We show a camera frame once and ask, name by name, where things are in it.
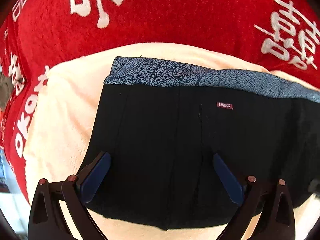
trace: rivet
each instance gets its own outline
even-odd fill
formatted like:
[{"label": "rivet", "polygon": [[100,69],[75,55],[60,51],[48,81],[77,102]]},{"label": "rivet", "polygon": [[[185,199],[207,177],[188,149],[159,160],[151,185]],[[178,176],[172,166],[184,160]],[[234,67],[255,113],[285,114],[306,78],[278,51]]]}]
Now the rivet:
[{"label": "rivet", "polygon": [[249,176],[248,177],[248,181],[250,181],[250,182],[256,182],[256,177],[255,176]]},{"label": "rivet", "polygon": [[73,181],[76,180],[76,178],[77,178],[76,175],[70,175],[70,176],[68,177],[68,180],[69,180],[70,182],[73,182]]},{"label": "rivet", "polygon": [[39,185],[43,185],[46,182],[46,179],[39,180]]},{"label": "rivet", "polygon": [[285,181],[284,181],[283,179],[279,179],[279,184],[280,184],[281,186],[284,186],[284,185],[285,185]]}]

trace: red blanket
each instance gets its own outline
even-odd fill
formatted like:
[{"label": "red blanket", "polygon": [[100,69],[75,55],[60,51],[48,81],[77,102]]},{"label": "red blanket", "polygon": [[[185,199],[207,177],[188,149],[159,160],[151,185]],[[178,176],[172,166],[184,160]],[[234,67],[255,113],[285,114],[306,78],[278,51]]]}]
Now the red blanket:
[{"label": "red blanket", "polygon": [[0,64],[15,85],[0,144],[23,193],[23,148],[50,67],[123,45],[172,42],[320,87],[318,24],[306,0],[19,0],[0,28]]}]

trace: blue patterned fabric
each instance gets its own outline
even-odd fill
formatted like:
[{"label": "blue patterned fabric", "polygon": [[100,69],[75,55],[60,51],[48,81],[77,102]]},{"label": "blue patterned fabric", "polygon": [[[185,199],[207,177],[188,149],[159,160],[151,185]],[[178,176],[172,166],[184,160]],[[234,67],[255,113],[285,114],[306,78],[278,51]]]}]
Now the blue patterned fabric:
[{"label": "blue patterned fabric", "polygon": [[214,70],[155,58],[116,57],[104,83],[156,87],[224,87],[266,97],[304,98],[320,103],[320,92],[272,74],[238,69]]}]

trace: blue clip pad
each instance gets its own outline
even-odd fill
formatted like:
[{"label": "blue clip pad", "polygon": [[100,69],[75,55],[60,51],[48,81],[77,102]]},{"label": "blue clip pad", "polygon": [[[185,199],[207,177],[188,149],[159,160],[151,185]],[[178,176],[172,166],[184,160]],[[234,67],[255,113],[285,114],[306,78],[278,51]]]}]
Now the blue clip pad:
[{"label": "blue clip pad", "polygon": [[218,154],[213,155],[213,167],[232,202],[241,206],[244,201],[244,188]]},{"label": "blue clip pad", "polygon": [[100,184],[108,173],[110,165],[111,156],[109,153],[105,153],[89,173],[84,182],[81,184],[80,198],[82,203],[89,203],[90,201],[92,201],[94,195],[97,193]]}]

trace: black fabric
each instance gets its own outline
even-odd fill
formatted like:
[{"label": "black fabric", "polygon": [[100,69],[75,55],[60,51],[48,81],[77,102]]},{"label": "black fabric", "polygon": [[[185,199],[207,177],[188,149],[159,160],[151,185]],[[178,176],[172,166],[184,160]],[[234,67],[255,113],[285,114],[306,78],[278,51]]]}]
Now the black fabric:
[{"label": "black fabric", "polygon": [[297,207],[320,173],[319,115],[320,104],[306,99],[105,84],[80,169],[101,150],[112,164],[87,208],[165,230],[227,223],[237,206],[213,169],[213,153],[244,176],[284,179]]}]

